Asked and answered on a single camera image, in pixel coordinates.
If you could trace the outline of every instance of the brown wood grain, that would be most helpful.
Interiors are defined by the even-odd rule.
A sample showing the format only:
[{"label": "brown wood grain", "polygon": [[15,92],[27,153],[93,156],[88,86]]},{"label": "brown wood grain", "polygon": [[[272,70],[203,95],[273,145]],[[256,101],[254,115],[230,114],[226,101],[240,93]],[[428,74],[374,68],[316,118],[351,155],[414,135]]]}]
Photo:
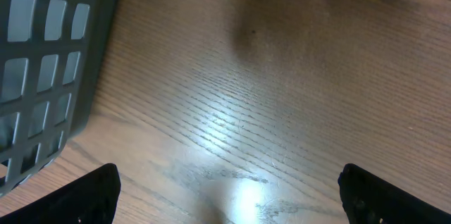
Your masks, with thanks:
[{"label": "brown wood grain", "polygon": [[115,223],[346,223],[346,163],[451,212],[450,38],[450,0],[120,0],[86,130],[0,213],[108,162]]}]

